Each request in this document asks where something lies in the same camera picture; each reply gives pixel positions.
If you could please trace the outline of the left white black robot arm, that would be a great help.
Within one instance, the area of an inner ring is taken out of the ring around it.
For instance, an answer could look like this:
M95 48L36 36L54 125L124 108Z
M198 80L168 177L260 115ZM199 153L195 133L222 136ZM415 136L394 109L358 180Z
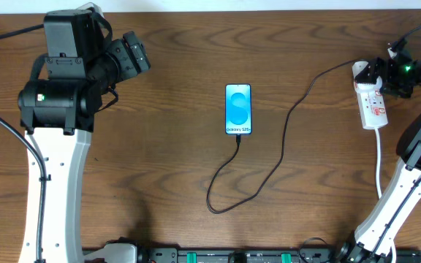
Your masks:
M123 240L92 252L82 249L83 171L95 115L118 83L150 69L135 33L113 38L101 9L87 3L46 14L48 51L32 67L18 96L29 144L29 187L21 262L137 262Z

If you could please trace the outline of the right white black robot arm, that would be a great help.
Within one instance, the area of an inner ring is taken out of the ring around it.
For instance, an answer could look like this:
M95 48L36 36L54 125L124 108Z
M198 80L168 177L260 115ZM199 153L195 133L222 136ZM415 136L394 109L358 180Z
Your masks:
M381 115L380 96L409 99L421 86L421 59L413 60L402 36L388 49L389 59L357 61L352 67L360 114ZM394 175L374 209L335 257L337 262L388 262L399 229L421 199L421 113L401 135Z

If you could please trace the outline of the blue Samsung Galaxy smartphone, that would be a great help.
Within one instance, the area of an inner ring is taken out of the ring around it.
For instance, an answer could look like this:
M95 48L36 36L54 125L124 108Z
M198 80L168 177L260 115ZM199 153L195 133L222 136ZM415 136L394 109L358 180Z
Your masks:
M225 132L228 135L252 133L250 84L230 83L225 86Z

